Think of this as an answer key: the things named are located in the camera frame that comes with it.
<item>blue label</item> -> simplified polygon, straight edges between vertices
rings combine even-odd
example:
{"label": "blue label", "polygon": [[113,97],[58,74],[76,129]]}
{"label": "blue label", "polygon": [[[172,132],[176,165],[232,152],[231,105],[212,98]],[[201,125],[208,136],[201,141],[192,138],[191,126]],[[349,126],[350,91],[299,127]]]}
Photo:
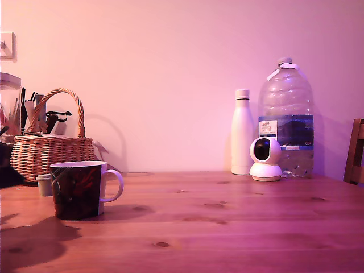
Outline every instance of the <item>blue label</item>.
{"label": "blue label", "polygon": [[313,150],[313,115],[259,117],[259,136],[276,138],[282,150]]}

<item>white camera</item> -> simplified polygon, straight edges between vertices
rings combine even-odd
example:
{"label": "white camera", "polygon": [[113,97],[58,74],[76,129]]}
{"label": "white camera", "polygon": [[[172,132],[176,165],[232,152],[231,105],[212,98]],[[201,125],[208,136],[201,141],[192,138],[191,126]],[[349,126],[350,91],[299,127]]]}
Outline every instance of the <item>white camera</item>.
{"label": "white camera", "polygon": [[254,161],[249,174],[258,181],[277,181],[282,170],[277,162],[282,153],[277,140],[269,136],[257,138],[250,145],[250,156]]}

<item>large plastic water bottle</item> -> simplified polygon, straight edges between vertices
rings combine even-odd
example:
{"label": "large plastic water bottle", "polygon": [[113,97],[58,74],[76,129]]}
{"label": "large plastic water bottle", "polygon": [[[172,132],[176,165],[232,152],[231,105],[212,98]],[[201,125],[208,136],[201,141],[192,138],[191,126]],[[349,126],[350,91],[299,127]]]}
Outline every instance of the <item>large plastic water bottle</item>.
{"label": "large plastic water bottle", "polygon": [[283,177],[309,177],[313,169],[312,89],[291,58],[278,60],[259,95],[259,136],[282,149]]}

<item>mug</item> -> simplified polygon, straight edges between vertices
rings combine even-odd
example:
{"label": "mug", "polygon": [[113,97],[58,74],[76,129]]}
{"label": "mug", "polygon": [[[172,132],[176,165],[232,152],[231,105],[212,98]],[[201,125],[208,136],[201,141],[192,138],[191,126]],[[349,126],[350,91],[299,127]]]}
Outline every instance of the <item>mug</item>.
{"label": "mug", "polygon": [[[50,165],[55,214],[59,219],[80,220],[104,212],[104,203],[120,197],[124,189],[121,174],[107,170],[105,161],[62,162]],[[118,193],[105,198],[106,173],[119,180]]]}

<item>water bottle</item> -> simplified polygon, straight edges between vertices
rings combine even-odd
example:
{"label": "water bottle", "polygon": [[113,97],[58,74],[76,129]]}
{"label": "water bottle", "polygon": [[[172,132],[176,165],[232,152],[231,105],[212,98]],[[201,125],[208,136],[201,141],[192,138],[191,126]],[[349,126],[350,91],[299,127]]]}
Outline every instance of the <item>water bottle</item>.
{"label": "water bottle", "polygon": [[282,149],[282,177],[310,177],[313,169],[312,89],[291,58],[278,60],[259,95],[259,136]]}
{"label": "water bottle", "polygon": [[249,90],[235,92],[235,111],[231,124],[231,172],[248,175],[253,164],[250,145],[254,140],[253,118],[249,108]]}

